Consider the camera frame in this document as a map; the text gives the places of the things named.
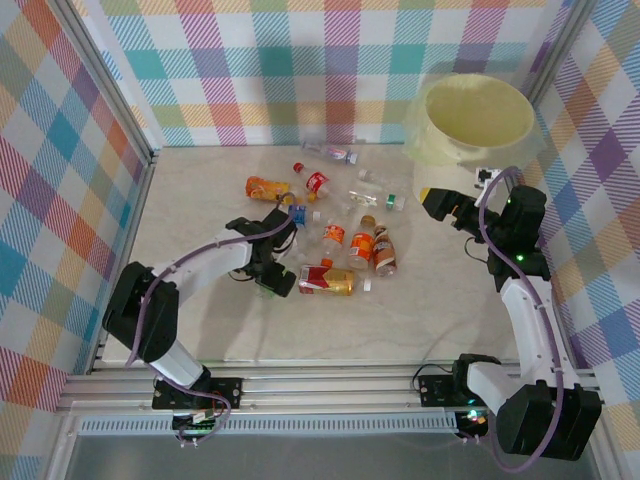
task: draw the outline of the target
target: plaid wallpaper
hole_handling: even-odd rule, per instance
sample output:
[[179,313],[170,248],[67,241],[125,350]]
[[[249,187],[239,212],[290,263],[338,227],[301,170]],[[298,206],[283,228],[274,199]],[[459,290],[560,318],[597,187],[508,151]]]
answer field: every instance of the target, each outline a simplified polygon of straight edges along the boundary
[[45,0],[0,0],[0,478],[35,478],[117,265],[138,158]]
[[601,0],[539,108],[548,148],[525,172],[561,313],[640,478],[640,2]]
[[402,142],[425,79],[485,72],[526,91],[572,0],[101,0],[102,22],[82,2],[147,133],[191,146]]

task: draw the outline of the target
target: cable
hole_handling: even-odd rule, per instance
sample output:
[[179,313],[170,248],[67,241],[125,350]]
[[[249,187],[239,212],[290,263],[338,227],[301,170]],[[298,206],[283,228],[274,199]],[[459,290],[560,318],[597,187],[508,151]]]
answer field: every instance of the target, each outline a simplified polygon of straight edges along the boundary
[[425,368],[425,367],[438,367],[440,370],[442,370],[445,373],[448,373],[448,374],[452,373],[451,370],[447,370],[446,368],[441,367],[437,363],[425,363],[424,365],[421,365],[420,368],[418,368],[418,370],[416,370],[416,373],[414,373],[413,377],[411,378],[411,388],[413,388],[418,393],[420,393],[420,389],[416,388],[416,378],[418,378],[418,375],[420,374],[422,369]]
[[[296,205],[296,197],[293,193],[291,192],[287,192],[284,195],[282,195],[280,197],[280,199],[278,200],[278,204],[276,205],[275,208],[280,207],[280,203],[282,203],[282,200],[287,197],[290,196],[292,197],[292,203],[293,205]],[[249,242],[252,240],[260,240],[262,238],[268,238],[272,235],[275,235],[276,233],[282,231],[287,225],[289,225],[289,223],[291,223],[293,221],[293,215],[289,215],[289,217],[287,218],[287,220],[285,220],[284,222],[282,222],[279,226],[277,226],[276,228],[274,228],[273,230],[270,230],[268,232],[264,232],[264,233],[259,233],[256,235],[248,235],[248,236],[243,236],[243,237],[237,237],[237,238],[231,238],[228,240],[222,240],[221,242],[213,242],[213,243],[209,243],[207,245],[203,245],[200,248],[195,249],[194,251],[187,253],[185,256],[183,256],[182,258],[178,259],[173,265],[169,265],[160,275],[158,275],[153,282],[151,282],[151,285],[149,285],[149,289],[146,291],[144,297],[142,298],[142,302],[140,303],[140,313],[138,314],[138,322],[136,324],[136,332],[135,332],[135,337],[133,339],[133,345],[131,347],[131,355],[129,355],[129,358],[127,359],[126,362],[126,366],[129,367],[131,366],[131,363],[133,363],[133,361],[137,358],[138,356],[138,349],[140,348],[140,340],[142,338],[142,330],[144,327],[144,321],[145,321],[145,316],[146,316],[146,312],[147,312],[147,306],[149,305],[150,299],[151,299],[151,295],[153,294],[153,291],[156,289],[156,287],[160,284],[160,282],[170,273],[175,272],[178,268],[180,268],[181,265],[183,265],[185,262],[187,262],[188,260],[191,260],[192,258],[197,257],[198,255],[201,255],[202,253],[209,251],[213,248],[220,248],[220,247],[224,247],[225,245],[232,245],[234,243],[240,243],[240,242]],[[175,388],[176,390],[180,390],[183,393],[186,393],[187,395],[195,395],[198,397],[205,397],[205,398],[211,398],[214,400],[214,405],[215,402],[221,402],[224,404],[225,408],[225,412],[222,414],[222,416],[216,420],[216,423],[213,427],[213,429],[211,430],[211,432],[209,432],[207,435],[203,436],[202,438],[200,438],[199,442],[202,443],[206,440],[208,440],[209,438],[211,438],[213,436],[213,434],[215,434],[218,430],[220,430],[225,423],[227,423],[227,421],[229,420],[229,417],[231,416],[231,403],[229,403],[229,400],[227,400],[225,397],[220,396],[220,395],[216,395],[213,393],[207,393],[207,392],[198,392],[195,390],[191,390],[189,388],[186,388],[182,385],[177,384],[176,382],[174,382],[173,380],[171,380],[170,378],[166,378],[160,371],[156,370],[154,367],[152,367],[151,365],[147,365],[149,368],[151,368],[153,371],[155,371],[155,373],[161,377],[163,377],[163,380],[171,385],[171,387]],[[184,438],[182,436],[182,432],[184,431],[184,429],[180,429],[178,430],[178,438],[180,439],[182,445],[184,446]]]
[[286,247],[281,247],[279,249],[273,249],[273,253],[283,253],[286,252],[287,250],[289,250],[292,246],[293,246],[293,242],[296,239],[296,235],[298,234],[298,229],[296,228],[293,231],[293,236],[291,237],[291,240],[289,240],[289,243],[287,243]]
[[[215,402],[220,402],[222,404],[224,404],[225,409],[224,409],[224,413],[222,414],[222,416],[216,420],[215,425],[213,426],[213,428],[211,429],[211,431],[209,433],[207,433],[206,435],[204,435],[203,437],[201,437],[197,442],[194,442],[194,446],[197,446],[197,443],[202,443],[207,441],[209,438],[211,438],[213,436],[214,433],[216,433],[218,430],[220,430],[222,427],[224,427],[224,424],[227,423],[227,420],[229,420],[229,417],[231,416],[231,403],[229,402],[229,400],[227,400],[225,397],[223,397],[222,395],[216,395],[215,393],[207,393],[207,392],[198,392],[195,390],[191,390],[187,387],[184,387],[176,382],[174,382],[173,380],[171,380],[170,378],[165,377],[162,372],[160,372],[159,370],[157,370],[156,368],[154,368],[152,365],[148,365],[147,366],[151,369],[151,371],[155,372],[156,375],[159,375],[162,380],[171,385],[171,387],[175,388],[176,390],[180,390],[182,393],[186,393],[187,395],[195,395],[197,397],[204,397],[204,398],[211,398],[212,400],[214,400],[213,404],[215,406]],[[184,446],[185,444],[185,439],[182,436],[182,432],[184,432],[185,427],[182,427],[178,430],[178,439],[180,440],[180,443]]]
[[236,278],[233,275],[231,275],[231,272],[228,272],[227,275],[229,275],[229,277],[231,277],[231,280],[235,282],[250,282],[251,280],[256,278],[256,277]]
[[469,253],[469,250],[467,249],[467,248],[468,248],[468,245],[469,245],[469,242],[470,242],[471,240],[474,240],[474,239],[475,239],[475,237],[469,237],[469,238],[467,238],[467,241],[466,241],[466,242],[464,242],[464,253],[466,253],[466,254],[467,254],[467,257],[469,257],[469,258],[473,258],[474,260],[477,260],[478,262],[482,262],[482,263],[484,263],[484,264],[486,265],[486,264],[487,264],[487,261],[486,261],[486,260],[482,260],[481,258],[474,257],[473,255],[471,255],[471,254]]
[[[278,204],[276,205],[275,208],[279,208],[280,204],[282,203],[282,200],[284,200],[284,198],[286,198],[287,196],[292,197],[293,198],[292,203],[293,203],[293,205],[296,205],[296,197],[295,197],[295,195],[293,193],[291,193],[291,192],[286,192],[286,193],[284,193],[283,195],[280,196],[280,198],[278,199]],[[142,329],[143,329],[143,326],[144,326],[145,316],[146,316],[146,313],[147,313],[147,307],[149,306],[149,302],[151,301],[151,295],[153,294],[155,289],[158,287],[160,282],[162,280],[164,280],[165,277],[167,277],[169,274],[175,272],[185,262],[187,262],[187,261],[191,260],[192,258],[195,258],[195,257],[203,254],[204,252],[207,252],[207,251],[209,251],[211,249],[214,249],[214,248],[224,247],[225,245],[233,245],[234,243],[249,242],[249,241],[253,241],[253,240],[261,240],[263,238],[271,237],[271,236],[275,235],[276,233],[281,232],[292,221],[293,221],[293,214],[290,214],[286,221],[282,222],[279,226],[277,226],[276,228],[274,228],[273,230],[270,230],[268,232],[258,233],[258,234],[255,234],[255,235],[248,235],[248,236],[230,238],[228,240],[222,240],[220,242],[208,243],[206,245],[203,245],[202,247],[196,248],[195,250],[193,250],[190,253],[187,253],[182,258],[179,258],[178,260],[176,260],[175,263],[173,263],[172,265],[169,265],[167,268],[165,268],[162,271],[162,273],[160,273],[160,275],[158,275],[153,280],[153,282],[151,282],[151,285],[149,285],[149,288],[147,289],[146,293],[144,294],[144,297],[142,298],[142,302],[140,304],[140,312],[138,314],[138,323],[136,324],[136,333],[135,333],[135,336],[133,337],[133,345],[131,347],[131,354],[129,355],[129,358],[127,359],[127,362],[125,363],[125,366],[126,367],[130,367],[131,364],[135,361],[135,359],[138,356],[138,349],[140,348],[140,340],[142,339]]]
[[491,241],[491,239],[489,238],[489,235],[487,234],[485,214],[487,211],[487,199],[489,198],[489,194],[498,185],[500,180],[502,180],[504,177],[506,177],[507,175],[515,176],[517,174],[518,174],[518,168],[509,167],[503,170],[502,172],[500,172],[500,174],[498,174],[498,176],[494,178],[489,184],[489,187],[487,188],[487,191],[484,197],[482,197],[482,200],[480,202],[480,207],[479,207],[480,210],[479,210],[478,220],[480,223],[480,234],[482,235],[483,240],[485,241],[487,246],[491,249],[491,251],[493,251],[493,253],[495,253],[496,256],[500,258],[500,260],[502,260],[509,267],[511,267],[511,269],[514,272],[516,272],[516,274],[520,277],[520,279],[522,280],[522,283],[524,283],[525,287],[527,288],[527,290],[531,294],[531,297],[533,298],[533,301],[535,303],[535,308],[540,312],[540,316],[542,317],[542,322],[544,323],[545,329],[547,331],[547,335],[549,337],[552,361],[553,361],[553,366],[555,367],[555,374],[556,374],[557,395],[556,395],[556,406],[553,410],[553,416],[551,417],[551,422],[549,423],[549,428],[547,429],[547,433],[545,433],[544,437],[542,438],[542,441],[540,442],[538,447],[533,451],[531,456],[527,460],[525,460],[524,463],[522,463],[517,467],[510,467],[506,465],[498,457],[498,454],[497,454],[498,439],[497,439],[497,433],[495,429],[495,421],[493,419],[493,415],[489,416],[489,430],[490,430],[489,434],[491,436],[491,445],[493,447],[493,450],[492,450],[493,457],[496,463],[498,464],[498,466],[507,473],[521,473],[525,471],[527,468],[533,465],[534,462],[538,460],[538,458],[540,458],[540,456],[544,453],[545,449],[549,446],[549,443],[551,443],[551,439],[553,438],[553,435],[555,434],[556,429],[558,427],[558,423],[560,421],[560,414],[562,413],[562,403],[564,401],[564,377],[562,376],[560,352],[558,351],[558,345],[556,344],[555,335],[553,334],[553,326],[551,325],[551,320],[549,319],[549,314],[547,313],[546,307],[542,303],[542,299],[540,298],[540,295],[538,294],[535,287],[531,283],[531,280],[527,278],[525,273],[520,269],[520,267],[518,267],[518,265],[512,262],[509,257],[507,257],[504,253],[500,251],[500,249],[495,245],[495,243]]

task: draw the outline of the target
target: metal grate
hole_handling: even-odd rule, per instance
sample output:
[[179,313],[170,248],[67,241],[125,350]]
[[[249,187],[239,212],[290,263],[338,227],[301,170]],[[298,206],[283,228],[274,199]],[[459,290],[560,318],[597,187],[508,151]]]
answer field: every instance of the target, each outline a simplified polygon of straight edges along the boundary
[[[221,434],[379,434],[457,431],[454,413],[362,415],[251,415],[229,419]],[[169,416],[87,417],[82,435],[173,433]]]
[[105,415],[86,417],[80,435],[164,435],[173,433],[171,415]]

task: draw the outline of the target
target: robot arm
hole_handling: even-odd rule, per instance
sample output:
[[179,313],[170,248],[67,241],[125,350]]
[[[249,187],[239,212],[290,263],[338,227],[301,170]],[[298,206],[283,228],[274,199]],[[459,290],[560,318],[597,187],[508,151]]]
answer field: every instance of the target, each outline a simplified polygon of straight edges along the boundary
[[[431,217],[442,221],[453,215],[454,228],[468,232],[477,243],[484,242],[475,199],[451,190],[425,189],[421,200]],[[501,214],[486,211],[484,216],[489,239],[526,276],[526,281],[521,279],[493,250],[489,251],[487,267],[511,318],[521,376],[517,380],[510,378],[496,358],[463,354],[454,363],[454,389],[469,398],[477,395],[496,415],[498,441],[506,453],[531,455],[549,429],[559,373],[564,391],[561,417],[543,456],[576,460],[602,407],[596,392],[581,388],[554,314],[549,268],[536,246],[545,202],[542,192],[520,185],[511,190]],[[534,301],[527,283],[532,284],[541,304]],[[554,348],[541,313],[543,309],[550,320],[559,359],[553,358]]]
[[[254,240],[250,238],[256,234],[268,234],[287,220],[288,215],[277,208],[261,222],[245,218],[233,220],[211,243],[242,236],[247,237],[247,241],[239,240],[206,250],[186,260],[180,268],[165,276],[151,294],[138,357],[179,386],[199,392],[212,392],[209,370],[194,359],[177,339],[178,309],[199,289],[231,271],[244,272],[255,278],[259,285],[286,297],[295,284],[296,276],[277,263],[273,253],[292,240],[295,224],[290,222],[273,236]],[[127,348],[133,348],[141,299],[161,272],[175,263],[172,260],[155,268],[147,268],[133,262],[122,271],[102,324],[105,330]],[[180,397],[180,404],[184,408],[201,408],[202,405],[211,403],[206,398],[177,391],[170,394],[175,398]]]

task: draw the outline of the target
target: plastic bottle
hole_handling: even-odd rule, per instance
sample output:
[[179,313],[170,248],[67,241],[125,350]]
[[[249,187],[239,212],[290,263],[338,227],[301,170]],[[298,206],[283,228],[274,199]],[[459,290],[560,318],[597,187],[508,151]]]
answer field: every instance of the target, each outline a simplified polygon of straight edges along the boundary
[[344,228],[335,223],[329,223],[324,227],[324,235],[322,237],[322,261],[323,267],[333,266],[333,261],[342,249],[344,242]]
[[327,183],[329,182],[329,177],[327,177],[322,172],[311,170],[304,166],[304,164],[298,162],[293,166],[293,171],[298,175],[301,175],[302,178],[306,179],[305,186],[309,192],[314,193],[318,196],[318,198],[324,198],[331,194],[331,190]]
[[387,227],[379,223],[373,233],[375,234],[373,266],[376,270],[376,275],[379,277],[393,275],[398,269],[398,265],[396,264],[396,250],[389,238]]
[[[296,188],[294,185],[289,183],[274,182],[255,176],[247,178],[247,184],[244,188],[247,197],[254,198],[256,200],[266,200],[268,202],[277,202],[280,195],[283,195],[286,192],[293,193],[298,202],[304,201],[306,196],[302,189]],[[290,196],[287,196],[284,198],[282,203],[285,205],[291,205],[293,203],[293,199]]]
[[312,222],[319,222],[322,214],[318,211],[307,209],[304,205],[289,205],[289,215],[293,214],[293,221],[299,227],[307,227]]
[[358,171],[358,180],[367,183],[379,185],[387,190],[396,192],[410,189],[412,185],[411,178],[405,175],[382,174],[374,170],[361,169]]
[[334,163],[344,163],[345,165],[355,165],[358,154],[351,149],[345,150],[334,145],[329,145],[321,140],[306,140],[302,142],[302,150],[310,152],[316,156],[330,160]]
[[300,270],[298,288],[303,294],[353,295],[356,276],[351,270],[305,265]]
[[360,220],[360,228],[351,240],[347,263],[356,270],[366,270],[373,253],[373,229],[376,219],[371,215],[364,215]]
[[364,207],[386,209],[389,211],[401,212],[404,209],[406,197],[389,193],[382,187],[357,181],[349,189],[351,201]]

